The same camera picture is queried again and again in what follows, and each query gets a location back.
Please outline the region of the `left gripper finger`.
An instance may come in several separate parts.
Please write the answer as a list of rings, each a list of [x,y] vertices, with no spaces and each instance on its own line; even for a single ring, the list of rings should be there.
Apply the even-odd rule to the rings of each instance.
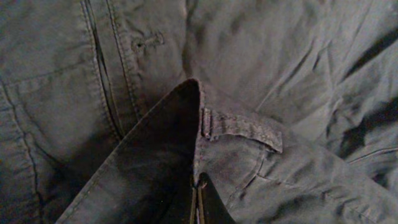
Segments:
[[[197,223],[236,224],[206,173],[200,174],[197,185]]]

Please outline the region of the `navy blue shorts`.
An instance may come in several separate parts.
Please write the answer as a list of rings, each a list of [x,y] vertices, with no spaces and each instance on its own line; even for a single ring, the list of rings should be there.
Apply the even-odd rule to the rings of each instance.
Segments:
[[[197,223],[201,173],[236,223],[397,222],[375,181],[196,79],[142,117],[58,222]]]

